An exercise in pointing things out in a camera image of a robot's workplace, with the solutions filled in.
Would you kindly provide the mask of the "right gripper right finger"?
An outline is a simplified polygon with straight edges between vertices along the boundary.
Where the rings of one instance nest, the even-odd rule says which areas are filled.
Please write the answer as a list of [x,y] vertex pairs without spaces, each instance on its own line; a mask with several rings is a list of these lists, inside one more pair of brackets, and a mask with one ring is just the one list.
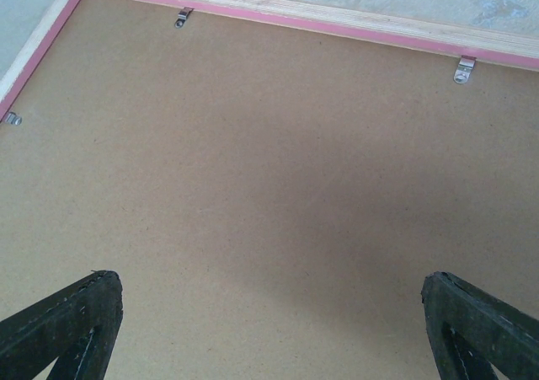
[[538,320],[449,272],[424,279],[426,332],[441,379],[538,378]]

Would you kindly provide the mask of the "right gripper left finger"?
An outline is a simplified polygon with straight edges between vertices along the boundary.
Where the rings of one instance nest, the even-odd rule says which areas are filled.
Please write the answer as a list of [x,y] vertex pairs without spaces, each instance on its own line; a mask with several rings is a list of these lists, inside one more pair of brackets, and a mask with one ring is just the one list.
[[122,319],[119,275],[95,271],[1,322],[1,378],[103,379]]

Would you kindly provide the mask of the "pink wooden picture frame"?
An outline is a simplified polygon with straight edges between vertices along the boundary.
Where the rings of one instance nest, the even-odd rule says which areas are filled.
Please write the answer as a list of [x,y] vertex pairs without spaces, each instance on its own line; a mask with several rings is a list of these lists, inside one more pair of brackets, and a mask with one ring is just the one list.
[[[55,0],[1,80],[6,115],[81,0]],[[192,8],[237,19],[276,24],[445,56],[464,56],[527,70],[538,68],[538,39],[486,29],[437,24],[287,0],[132,0]]]

